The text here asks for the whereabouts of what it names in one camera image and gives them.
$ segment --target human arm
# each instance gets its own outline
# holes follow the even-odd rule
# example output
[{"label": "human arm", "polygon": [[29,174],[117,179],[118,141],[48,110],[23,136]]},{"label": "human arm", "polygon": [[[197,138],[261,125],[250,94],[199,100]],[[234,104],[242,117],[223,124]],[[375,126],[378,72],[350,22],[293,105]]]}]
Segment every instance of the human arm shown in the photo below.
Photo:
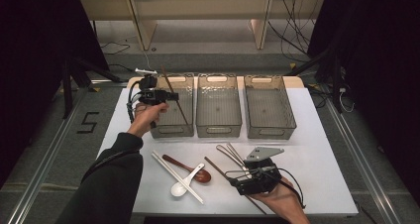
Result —
[{"label": "human arm", "polygon": [[152,121],[167,109],[162,103],[136,107],[136,118],[127,133],[93,163],[56,223],[129,223],[143,171],[139,149]]},{"label": "human arm", "polygon": [[[281,180],[289,186],[293,186],[287,178],[283,177]],[[291,224],[309,223],[296,194],[281,183],[272,192],[253,194],[250,197],[261,201],[275,214]]]}]

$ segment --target black cable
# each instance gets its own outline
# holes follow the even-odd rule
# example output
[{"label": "black cable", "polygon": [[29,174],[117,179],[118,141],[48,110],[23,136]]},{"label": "black cable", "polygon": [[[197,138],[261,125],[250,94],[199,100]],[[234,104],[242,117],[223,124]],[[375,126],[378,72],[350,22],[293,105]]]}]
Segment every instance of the black cable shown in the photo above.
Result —
[{"label": "black cable", "polygon": [[291,58],[293,58],[293,59],[295,59],[295,60],[297,60],[297,61],[300,61],[300,62],[307,62],[307,61],[305,61],[305,60],[300,60],[300,59],[297,59],[297,58],[295,58],[293,55],[292,55],[292,53],[290,52],[290,45],[287,47],[287,52],[290,54],[290,56],[291,56]]},{"label": "black cable", "polygon": [[121,157],[124,157],[126,155],[134,154],[134,153],[138,153],[138,152],[139,152],[139,149],[136,149],[134,151],[124,151],[124,152],[117,153],[117,154],[115,154],[115,155],[113,155],[111,157],[105,158],[104,160],[102,160],[98,164],[96,164],[96,165],[92,166],[91,168],[89,168],[89,170],[84,174],[84,176],[81,179],[81,182],[80,183],[83,183],[91,174],[93,174],[98,169],[104,167],[105,165],[107,165],[107,164],[109,164],[109,163],[111,163],[111,162],[113,162],[113,161],[115,161],[115,160],[117,160],[117,159],[119,159]]},{"label": "black cable", "polygon": [[370,216],[370,214],[356,200],[353,199],[353,201],[357,205],[358,209],[367,216],[367,218],[371,221],[371,223],[377,224],[377,222],[373,219],[373,217]]},{"label": "black cable", "polygon": [[290,176],[291,176],[291,178],[293,178],[293,180],[294,180],[294,182],[296,182],[296,185],[297,185],[297,187],[299,188],[299,191],[300,191],[300,205],[302,206],[302,208],[305,208],[305,206],[306,205],[303,205],[303,192],[302,192],[302,188],[300,188],[300,185],[299,185],[299,182],[297,182],[297,180],[296,180],[296,178],[294,178],[294,176],[289,172],[289,171],[287,171],[286,169],[284,169],[284,168],[279,168],[279,170],[282,170],[282,171],[285,171],[285,172],[287,172]]},{"label": "black cable", "polygon": [[315,108],[323,108],[327,104],[327,99],[332,98],[333,96],[332,93],[320,91],[309,84],[305,84],[304,86],[309,90],[309,94],[319,96],[322,99],[321,102],[315,105]]},{"label": "black cable", "polygon": [[283,180],[278,179],[278,178],[276,178],[276,177],[274,177],[274,176],[270,175],[270,174],[269,174],[269,173],[267,173],[267,172],[264,172],[263,174],[265,174],[265,175],[269,176],[270,178],[272,178],[272,179],[274,179],[274,180],[278,181],[278,183],[280,183],[281,185],[283,185],[283,186],[287,187],[288,189],[290,189],[290,191],[292,191],[292,192],[296,195],[296,197],[297,197],[297,199],[299,200],[299,204],[300,204],[300,206],[302,207],[302,209],[305,209],[306,205],[304,205],[304,204],[303,204],[303,193],[302,193],[302,190],[300,190],[300,193],[301,193],[301,194],[299,194],[299,193],[296,191],[296,189],[294,189],[294,188],[293,188],[292,186],[290,186],[289,184],[285,183]]},{"label": "black cable", "polygon": [[287,43],[289,43],[291,46],[293,46],[294,48],[296,48],[296,49],[298,49],[300,52],[302,52],[303,54],[305,54],[305,55],[307,55],[307,53],[305,52],[305,51],[303,51],[302,49],[300,49],[297,45],[295,45],[293,42],[291,42],[291,41],[289,41],[288,39],[286,39],[285,37],[284,37],[284,35],[281,35],[273,26],[272,26],[272,24],[271,24],[271,22],[270,21],[268,21],[268,24],[269,24],[269,26],[272,28],[272,30],[275,32],[275,34],[279,37],[279,38],[281,38],[283,41],[286,41]]},{"label": "black cable", "polygon": [[96,40],[98,39],[98,32],[96,31],[96,22],[95,20],[92,21],[93,24],[93,32],[95,33]]},{"label": "black cable", "polygon": [[140,81],[136,81],[132,84],[132,86],[130,87],[130,92],[129,92],[129,97],[128,97],[128,101],[127,101],[127,112],[129,113],[129,117],[130,117],[130,122],[133,123],[134,121],[134,115],[133,115],[133,103],[135,103],[136,101],[133,101],[133,89],[136,86],[136,84],[140,84]]},{"label": "black cable", "polygon": [[300,45],[300,47],[302,47],[302,50],[303,50],[303,46],[300,44],[300,40],[299,40],[299,35],[300,35],[300,37],[302,37],[302,39],[304,39],[304,41],[305,40],[308,40],[307,38],[305,38],[304,36],[303,36],[303,34],[302,34],[302,32],[300,31],[300,29],[299,29],[299,27],[297,27],[297,24],[296,24],[296,21],[295,21],[295,19],[294,19],[294,12],[290,12],[290,10],[289,10],[289,8],[288,8],[288,6],[287,6],[287,4],[286,4],[286,1],[285,0],[283,0],[283,4],[284,4],[284,6],[285,6],[285,8],[286,8],[286,10],[287,10],[287,13],[288,13],[288,15],[289,15],[289,20],[287,20],[287,23],[290,25],[290,27],[296,32],[296,36],[297,36],[297,41],[298,41],[298,43],[299,43],[299,45]]},{"label": "black cable", "polygon": [[318,5],[318,2],[319,2],[319,0],[315,1],[315,6],[314,6],[311,14],[309,15],[308,20],[306,21],[306,23],[300,29],[303,29],[308,24],[309,21],[312,21],[312,24],[315,25],[315,22],[312,19],[312,15],[315,13],[315,9],[316,9],[316,6]]},{"label": "black cable", "polygon": [[296,49],[300,50],[303,54],[307,55],[307,53],[306,53],[305,51],[302,51],[302,50],[301,50],[300,48],[298,48],[295,44],[293,44],[292,42],[288,41],[288,40],[284,37],[284,35],[285,35],[286,31],[287,31],[288,26],[289,26],[289,24],[287,24],[287,25],[286,25],[286,27],[284,28],[284,31],[283,31],[283,34],[282,34],[282,35],[280,35],[280,34],[279,34],[276,30],[275,30],[275,28],[272,28],[272,29],[274,30],[274,32],[277,34],[277,36],[281,38],[280,50],[281,50],[282,55],[283,55],[284,57],[288,58],[288,59],[296,60],[296,61],[299,61],[299,62],[307,62],[306,60],[297,59],[297,58],[295,58],[294,56],[292,56],[291,54],[290,54],[290,56],[291,56],[291,57],[289,57],[289,56],[287,56],[287,55],[286,55],[286,53],[283,51],[283,41],[287,41],[287,42],[289,43],[289,47],[287,48],[287,51],[288,51],[289,53],[290,53],[290,46],[294,46]]},{"label": "black cable", "polygon": [[102,47],[101,47],[101,49],[102,49],[102,48],[105,48],[105,47],[107,47],[108,45],[111,45],[111,44],[115,44],[115,45],[118,45],[118,46],[124,46],[125,48],[123,48],[123,49],[121,49],[121,50],[119,50],[119,51],[116,51],[116,52],[114,52],[114,53],[111,53],[111,54],[109,54],[109,53],[104,53],[105,55],[115,55],[115,54],[118,54],[118,53],[120,53],[120,52],[122,52],[122,51],[125,51],[126,49],[128,49],[128,48],[130,47],[130,45],[128,45],[128,44],[119,44],[119,43],[115,43],[115,42],[110,42],[110,43],[107,43],[107,44],[105,44],[104,46],[102,46]]},{"label": "black cable", "polygon": [[257,169],[252,169],[252,170],[247,170],[247,171],[244,171],[244,170],[229,170],[229,171],[225,171],[225,176],[228,176],[228,173],[230,173],[230,172],[240,172],[240,173],[244,173],[244,175],[240,175],[240,176],[236,176],[235,177],[235,179],[238,179],[238,178],[241,178],[241,177],[246,177],[246,178],[248,178],[248,175],[249,174],[254,174],[254,173],[257,173],[257,172],[259,172]]},{"label": "black cable", "polygon": [[295,16],[295,13],[294,13],[294,12],[293,12],[293,20],[294,20],[294,25],[295,25],[295,27],[296,27],[297,31],[299,32],[299,35],[302,37],[303,42],[306,44],[306,48],[308,48],[308,47],[309,47],[308,42],[310,42],[310,40],[309,40],[309,39],[307,39],[305,36],[303,36],[302,31],[301,31],[301,28],[297,26],[297,24],[296,24],[296,16]]},{"label": "black cable", "polygon": [[109,66],[120,66],[120,67],[122,67],[122,68],[124,68],[124,69],[126,69],[126,70],[128,70],[129,72],[136,72],[135,70],[133,70],[132,68],[128,68],[128,67],[125,67],[125,66],[123,66],[122,64],[119,64],[119,63],[110,63],[110,64],[108,64]]},{"label": "black cable", "polygon": [[302,29],[300,27],[300,11],[302,10],[302,6],[303,6],[303,0],[300,0],[299,11],[297,11],[297,19],[299,20],[299,29]]}]

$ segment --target dark sleeve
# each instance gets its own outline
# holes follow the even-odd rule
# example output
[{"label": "dark sleeve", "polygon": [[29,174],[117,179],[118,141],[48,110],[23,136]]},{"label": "dark sleeve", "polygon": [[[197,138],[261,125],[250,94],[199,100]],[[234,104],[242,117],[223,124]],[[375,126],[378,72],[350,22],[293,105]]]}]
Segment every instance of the dark sleeve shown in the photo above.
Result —
[{"label": "dark sleeve", "polygon": [[131,151],[95,169],[79,186],[56,223],[129,223],[143,171],[138,151],[142,139],[120,133],[111,149],[92,167],[121,152]]}]

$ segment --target spoon handle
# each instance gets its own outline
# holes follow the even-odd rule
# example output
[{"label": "spoon handle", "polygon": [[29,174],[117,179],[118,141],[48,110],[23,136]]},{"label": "spoon handle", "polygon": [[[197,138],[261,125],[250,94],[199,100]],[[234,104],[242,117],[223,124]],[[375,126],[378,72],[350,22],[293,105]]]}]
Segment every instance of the spoon handle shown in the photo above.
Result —
[{"label": "spoon handle", "polygon": [[163,156],[161,156],[161,157],[162,157],[165,161],[167,161],[167,162],[170,162],[170,163],[172,163],[172,164],[174,164],[174,165],[176,165],[176,166],[179,166],[179,167],[182,167],[182,168],[188,169],[189,171],[192,171],[192,168],[190,168],[190,167],[188,167],[188,166],[184,165],[183,163],[181,163],[181,162],[177,161],[176,159],[174,159],[174,158],[172,158],[172,157],[170,157],[170,156],[168,156],[168,155],[163,155]]},{"label": "spoon handle", "polygon": [[189,176],[187,176],[185,179],[186,179],[186,181],[185,181],[185,183],[188,183],[188,185],[189,185],[189,183],[191,183],[191,180],[195,177],[195,175],[202,169],[202,168],[204,168],[204,164],[203,163],[200,163],[200,165],[198,165],[193,171],[192,171],[192,173],[190,173],[189,174]]}]

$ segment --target white spoon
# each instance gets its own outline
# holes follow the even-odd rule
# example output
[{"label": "white spoon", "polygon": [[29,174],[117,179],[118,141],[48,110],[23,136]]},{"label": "white spoon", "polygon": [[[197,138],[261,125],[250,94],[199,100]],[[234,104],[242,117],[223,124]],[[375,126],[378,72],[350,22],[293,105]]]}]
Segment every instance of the white spoon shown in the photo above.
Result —
[{"label": "white spoon", "polygon": [[[192,173],[190,173],[185,179],[183,179],[183,182],[189,186],[189,183],[191,183],[191,180],[194,178],[194,176],[202,169],[204,168],[204,164],[201,163],[198,165]],[[170,189],[170,193],[172,193],[173,196],[182,196],[186,192],[186,188],[180,183],[177,182],[172,186]]]}]

